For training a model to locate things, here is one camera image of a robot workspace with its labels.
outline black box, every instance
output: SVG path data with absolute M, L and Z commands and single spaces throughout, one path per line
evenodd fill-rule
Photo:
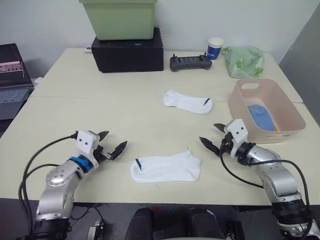
M 95 38 L 91 50 L 103 73 L 164 70 L 164 47 L 157 27 L 151 40 L 100 41 Z

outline blue cloth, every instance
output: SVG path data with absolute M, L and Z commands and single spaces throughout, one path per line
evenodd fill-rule
M 248 106 L 249 112 L 255 122 L 255 124 L 266 131 L 274 131 L 275 125 L 268 110 L 261 105 L 250 105 Z

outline green storage bin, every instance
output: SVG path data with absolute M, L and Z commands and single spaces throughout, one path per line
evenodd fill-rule
M 79 0 L 99 40 L 152 39 L 157 0 Z

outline beige table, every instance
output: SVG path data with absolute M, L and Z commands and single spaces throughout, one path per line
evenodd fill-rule
M 302 103 L 294 104 L 306 128 L 286 142 L 265 144 L 283 158 L 294 161 L 303 171 L 312 204 L 320 204 L 320 129 Z M 75 130 L 109 130 L 102 145 L 108 150 L 128 140 L 123 154 L 87 176 L 76 191 L 79 202 L 177 203 L 219 205 L 269 205 L 264 190 L 246 185 L 230 176 L 218 157 L 208 151 L 199 136 L 219 144 L 223 134 L 213 123 L 232 119 L 227 102 L 216 101 L 210 114 L 199 115 L 164 107 L 161 96 L 154 99 L 95 99 L 32 97 L 0 139 L 0 197 L 17 198 L 23 170 L 31 155 L 44 144 L 70 135 Z M 186 149 L 202 160 L 198 182 L 140 184 L 129 175 L 132 161 L 146 156 L 170 156 Z M 44 163 L 62 164 L 75 155 L 75 141 L 58 143 L 38 158 Z M 225 157 L 237 175 L 259 183 L 254 170 Z M 288 166 L 297 179 L 297 172 Z M 27 181 L 30 199 L 39 199 L 49 171 L 40 169 Z
M 43 82 L 35 97 L 158 99 L 169 89 L 190 96 L 210 96 L 213 101 L 228 101 L 238 79 L 230 77 L 225 57 L 221 54 L 209 70 L 193 69 L 172 72 L 169 59 L 177 56 L 198 56 L 201 52 L 164 52 L 164 71 L 99 72 L 92 54 L 82 48 L 67 49 Z M 266 53 L 261 78 L 276 81 L 293 103 L 301 97 L 281 71 L 274 58 Z

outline remote controller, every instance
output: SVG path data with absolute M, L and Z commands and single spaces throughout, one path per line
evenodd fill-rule
M 200 56 L 187 56 L 177 57 L 173 54 L 170 58 L 170 68 L 173 72 L 180 69 L 209 69 L 211 68 L 212 62 L 204 55 Z

